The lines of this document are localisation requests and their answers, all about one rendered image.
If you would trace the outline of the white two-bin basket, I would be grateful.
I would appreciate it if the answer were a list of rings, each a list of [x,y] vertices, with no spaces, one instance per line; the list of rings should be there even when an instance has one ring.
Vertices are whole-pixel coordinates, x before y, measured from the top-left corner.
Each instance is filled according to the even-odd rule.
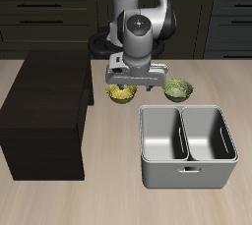
[[[221,189],[238,161],[216,105],[143,105],[142,181],[148,189]]]

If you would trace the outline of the dark kitchen cupboards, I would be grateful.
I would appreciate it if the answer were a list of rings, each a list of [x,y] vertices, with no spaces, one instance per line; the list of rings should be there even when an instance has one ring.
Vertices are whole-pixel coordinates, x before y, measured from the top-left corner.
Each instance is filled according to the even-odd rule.
[[[161,59],[203,56],[213,0],[170,0],[177,30]],[[30,50],[86,50],[114,20],[113,0],[0,0],[0,59]]]

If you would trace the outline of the flat black base plate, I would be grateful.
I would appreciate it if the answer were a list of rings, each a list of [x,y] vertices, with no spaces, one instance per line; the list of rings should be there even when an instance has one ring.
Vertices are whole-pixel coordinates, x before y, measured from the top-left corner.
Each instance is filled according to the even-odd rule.
[[[116,46],[106,39],[109,33],[110,27],[101,27],[98,29],[98,32],[89,39],[88,48],[97,60],[108,60],[111,54],[123,51],[122,47]],[[163,50],[164,41],[154,40],[152,59],[158,59]]]

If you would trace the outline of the green bowl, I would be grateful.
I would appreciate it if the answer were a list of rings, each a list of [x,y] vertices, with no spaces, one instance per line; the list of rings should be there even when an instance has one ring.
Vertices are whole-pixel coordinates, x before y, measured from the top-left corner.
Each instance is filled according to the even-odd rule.
[[[171,79],[165,82],[162,87],[164,95],[172,102],[183,102],[192,94],[194,87],[180,79]]]

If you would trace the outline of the grey drawer unit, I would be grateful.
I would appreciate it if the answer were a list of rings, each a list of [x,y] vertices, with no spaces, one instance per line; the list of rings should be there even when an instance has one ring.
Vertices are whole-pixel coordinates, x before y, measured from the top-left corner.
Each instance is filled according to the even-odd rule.
[[[214,0],[204,59],[252,60],[252,0]]]

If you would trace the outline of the dark wooden cabinet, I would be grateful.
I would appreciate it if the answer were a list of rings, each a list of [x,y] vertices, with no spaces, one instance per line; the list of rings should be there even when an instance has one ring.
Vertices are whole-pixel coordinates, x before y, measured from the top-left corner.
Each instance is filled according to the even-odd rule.
[[[0,147],[16,181],[82,181],[81,146],[94,103],[87,50],[36,50],[0,109]]]

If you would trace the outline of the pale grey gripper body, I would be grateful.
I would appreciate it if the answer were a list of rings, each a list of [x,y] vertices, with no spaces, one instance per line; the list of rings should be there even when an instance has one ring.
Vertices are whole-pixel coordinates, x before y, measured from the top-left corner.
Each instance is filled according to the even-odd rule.
[[[106,68],[105,81],[108,84],[133,84],[145,86],[163,86],[165,84],[168,67],[164,64],[152,63],[143,75],[131,75],[130,70],[123,68]]]

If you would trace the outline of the yellow bowl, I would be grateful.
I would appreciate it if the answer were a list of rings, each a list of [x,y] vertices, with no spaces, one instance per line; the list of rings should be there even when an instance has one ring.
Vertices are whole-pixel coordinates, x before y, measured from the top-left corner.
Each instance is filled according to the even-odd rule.
[[[106,87],[106,93],[110,99],[116,103],[124,104],[131,101],[137,93],[135,85],[126,84],[122,89],[117,84],[109,84]]]

